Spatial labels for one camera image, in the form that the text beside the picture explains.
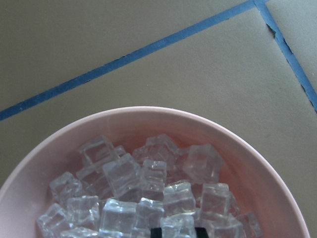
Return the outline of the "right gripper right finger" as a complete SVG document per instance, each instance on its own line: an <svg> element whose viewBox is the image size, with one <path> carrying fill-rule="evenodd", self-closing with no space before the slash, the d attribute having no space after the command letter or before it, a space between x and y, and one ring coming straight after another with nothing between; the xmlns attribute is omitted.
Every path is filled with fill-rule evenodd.
<svg viewBox="0 0 317 238"><path fill-rule="evenodd" d="M209 238L208 232L205 228L195 227L196 238Z"/></svg>

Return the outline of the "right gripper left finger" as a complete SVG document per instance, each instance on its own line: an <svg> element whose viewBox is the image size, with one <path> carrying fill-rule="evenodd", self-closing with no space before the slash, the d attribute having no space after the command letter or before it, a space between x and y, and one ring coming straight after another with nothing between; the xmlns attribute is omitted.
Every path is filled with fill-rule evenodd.
<svg viewBox="0 0 317 238"><path fill-rule="evenodd" d="M162 229L161 228L151 228L150 238L162 238Z"/></svg>

